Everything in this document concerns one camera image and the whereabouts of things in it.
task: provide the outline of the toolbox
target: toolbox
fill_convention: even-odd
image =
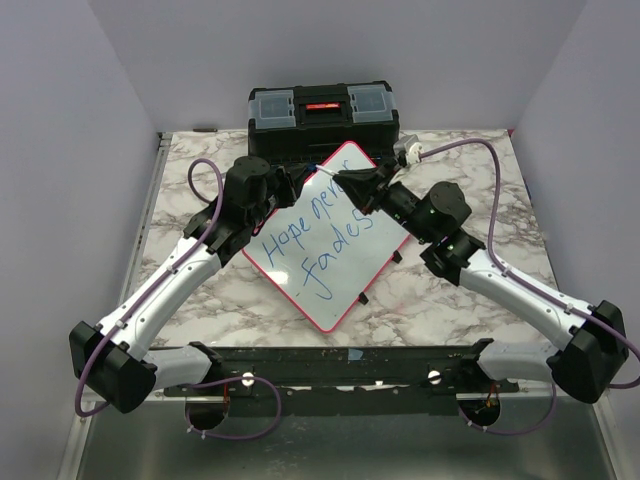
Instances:
[[[321,163],[349,140],[379,162],[393,158],[399,132],[385,81],[256,88],[249,96],[249,155],[272,164]]]

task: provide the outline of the gray wall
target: gray wall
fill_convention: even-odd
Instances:
[[[640,342],[640,3],[590,0],[519,122],[514,146],[560,286],[617,303]],[[638,376],[631,359],[619,380]],[[640,445],[640,392],[614,392]],[[640,458],[635,455],[640,478]]]
[[[405,128],[513,127],[585,0],[89,0],[156,127],[253,87],[388,80]]]
[[[84,0],[0,9],[0,476],[51,479],[70,328],[115,305],[157,147]]]

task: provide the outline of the marble tabletop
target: marble tabletop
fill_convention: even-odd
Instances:
[[[403,133],[418,134],[425,150],[462,138],[491,141],[503,171],[496,251],[522,271],[555,287],[507,132]],[[246,130],[173,135],[143,247],[139,284],[166,259],[189,218],[204,207],[187,184],[189,164],[207,157],[224,172],[246,151]],[[199,190],[213,198],[217,193],[215,176],[205,166],[196,172]],[[446,152],[414,167],[402,181],[422,196],[441,180],[460,185],[473,210],[465,229],[485,240],[494,188],[493,164],[487,150],[466,146]],[[491,300],[434,277],[418,256],[424,248],[410,239],[400,250],[402,262],[389,264],[367,290],[370,302],[357,304],[330,334],[318,331],[244,255],[238,254],[182,305],[155,345],[178,346],[196,340],[211,346],[464,345],[483,337],[510,342],[542,338]]]

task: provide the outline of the red label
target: red label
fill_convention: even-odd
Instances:
[[[307,110],[322,110],[325,108],[340,108],[340,103],[310,103],[307,105]]]

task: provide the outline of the gray floor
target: gray floor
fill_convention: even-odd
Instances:
[[[535,422],[548,402],[506,400],[498,424]],[[248,433],[266,423],[222,427]],[[80,472],[83,480],[614,478],[592,408],[566,398],[546,429],[525,437],[484,435],[454,417],[289,417],[270,436],[240,443],[187,434],[181,402],[150,402],[97,416]]]

